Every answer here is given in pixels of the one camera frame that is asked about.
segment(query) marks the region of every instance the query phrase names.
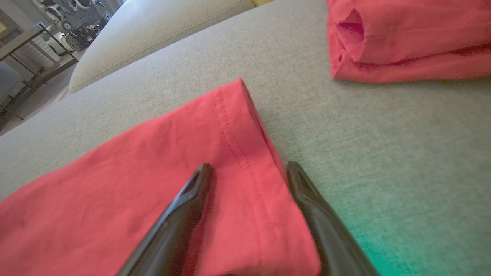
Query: couch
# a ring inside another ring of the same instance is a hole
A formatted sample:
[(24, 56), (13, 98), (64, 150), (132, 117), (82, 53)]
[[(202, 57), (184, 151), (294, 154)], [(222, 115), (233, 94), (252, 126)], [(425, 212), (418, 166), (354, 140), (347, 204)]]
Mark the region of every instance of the couch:
[(0, 198), (240, 77), (381, 275), (488, 275), (490, 80), (333, 80), (326, 18), (323, 0), (274, 0), (125, 61), (0, 137)]

